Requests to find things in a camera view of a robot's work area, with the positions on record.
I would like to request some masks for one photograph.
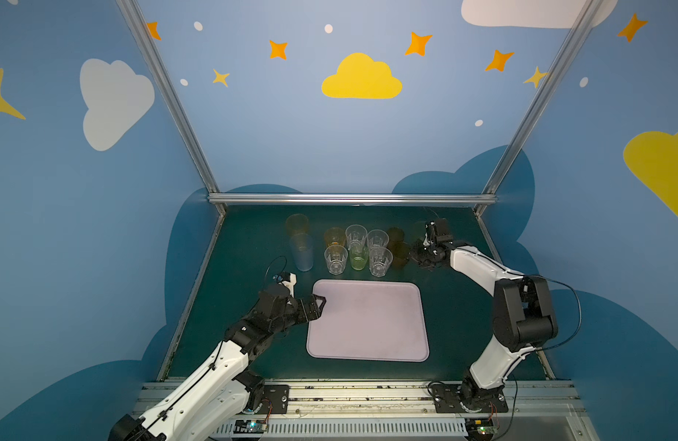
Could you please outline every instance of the plastic cup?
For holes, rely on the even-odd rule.
[[[388,233],[383,230],[371,230],[369,231],[369,234],[366,235],[366,245],[368,245],[369,250],[377,246],[385,248],[387,244]]]
[[[361,225],[351,225],[346,229],[346,244],[349,251],[351,251],[352,245],[359,243],[360,245],[366,245],[366,229]]]
[[[393,257],[395,257],[393,246],[398,242],[405,241],[405,232],[402,229],[397,228],[396,226],[392,226],[386,230],[386,233],[388,233],[388,244],[386,248],[389,249],[390,252],[394,254]]]
[[[391,266],[395,269],[403,269],[405,265],[410,261],[410,244],[405,242],[395,242],[393,244],[393,249],[390,250],[393,253],[393,263]]]
[[[295,266],[300,271],[309,271],[314,265],[314,246],[309,234],[295,234],[290,238],[290,250]]]
[[[285,220],[285,231],[290,237],[295,234],[307,234],[309,233],[309,219],[299,213],[289,216]]]
[[[344,246],[346,243],[346,232],[343,228],[333,226],[324,233],[324,242],[327,247],[332,245]]]
[[[393,261],[393,253],[383,246],[374,246],[369,252],[369,269],[376,277],[383,277]]]
[[[343,273],[348,257],[349,252],[341,245],[330,245],[327,247],[324,251],[324,260],[327,262],[329,273],[334,276]]]
[[[354,242],[349,247],[349,260],[351,261],[351,268],[361,271],[366,266],[366,261],[369,259],[369,248],[362,243]]]

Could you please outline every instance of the white cloud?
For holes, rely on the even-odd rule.
[[[594,26],[606,20],[618,0],[604,0]],[[462,17],[476,26],[571,28],[586,0],[464,0]]]
[[[95,150],[110,149],[152,107],[153,84],[136,75],[123,61],[111,64],[96,58],[81,66],[79,85],[89,110],[84,136]]]

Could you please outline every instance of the orange star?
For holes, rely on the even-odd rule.
[[[420,54],[423,57],[425,56],[425,44],[432,38],[431,35],[426,35],[420,37],[418,34],[411,32],[413,34],[413,40],[410,42],[410,47],[407,48],[405,55],[410,54]]]
[[[148,31],[150,31],[150,36],[156,40],[162,40],[160,34],[158,34],[158,22],[154,21],[152,23],[146,23],[148,25]]]
[[[287,60],[285,57],[285,46],[288,45],[288,43],[276,43],[273,40],[271,41],[271,58],[275,57],[280,57],[284,60]]]
[[[631,17],[631,21],[628,22],[623,31],[620,31],[618,33],[617,37],[625,37],[626,40],[628,40],[628,42],[630,43],[631,40],[634,39],[635,33],[638,32],[638,30],[641,29],[646,24],[647,21],[638,20],[637,15],[634,14],[634,16]]]
[[[488,67],[486,67],[486,70],[490,71],[491,69],[498,69],[503,72],[503,68],[506,66],[506,61],[508,61],[514,53],[515,52],[511,52],[510,54],[502,54],[501,52],[496,51],[493,53],[493,61]]]

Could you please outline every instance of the clear plastic cup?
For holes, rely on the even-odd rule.
[[[388,233],[383,230],[371,230],[369,234],[366,235],[366,244],[371,248],[376,246],[386,247],[388,244]]]
[[[361,225],[351,225],[346,229],[346,248],[351,251],[354,244],[366,245],[366,229]]]
[[[290,237],[293,237],[295,234],[309,233],[309,219],[300,213],[289,216],[285,220],[285,231]]]
[[[349,252],[341,245],[330,245],[324,251],[324,260],[327,262],[327,269],[329,270],[329,273],[334,276],[344,272],[348,258]]]
[[[351,261],[351,268],[361,271],[369,260],[369,247],[354,242],[349,247],[349,260]]]
[[[295,234],[290,238],[290,250],[295,266],[300,271],[309,271],[314,265],[314,246],[309,234]]]
[[[369,269],[376,277],[385,276],[392,261],[393,253],[383,246],[374,246],[369,251]]]

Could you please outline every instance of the dark green table surface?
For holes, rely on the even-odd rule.
[[[436,211],[449,220],[455,239],[464,239],[487,255],[491,254],[471,209]],[[295,268],[285,233],[285,219],[298,212],[309,218],[310,234],[314,238],[314,267],[308,272]],[[226,328],[255,304],[271,260],[286,255],[288,270],[297,274],[295,296],[298,298],[310,295],[319,279],[384,280],[417,285],[427,326],[429,357],[422,363],[313,358],[305,348],[307,325],[297,325],[285,338],[276,338],[271,348],[253,363],[252,370],[266,378],[460,380],[492,336],[492,298],[479,285],[450,268],[428,271],[413,262],[401,271],[389,269],[380,279],[371,275],[368,265],[362,271],[354,271],[347,265],[342,275],[333,276],[324,264],[323,234],[331,226],[345,228],[361,224],[369,231],[398,226],[405,231],[405,241],[411,242],[424,234],[425,221],[433,218],[422,207],[230,207],[168,375],[185,377],[204,361],[223,338]],[[281,267],[282,259],[273,265],[270,274]],[[519,380],[545,379],[536,356],[526,358],[515,369],[515,376]]]

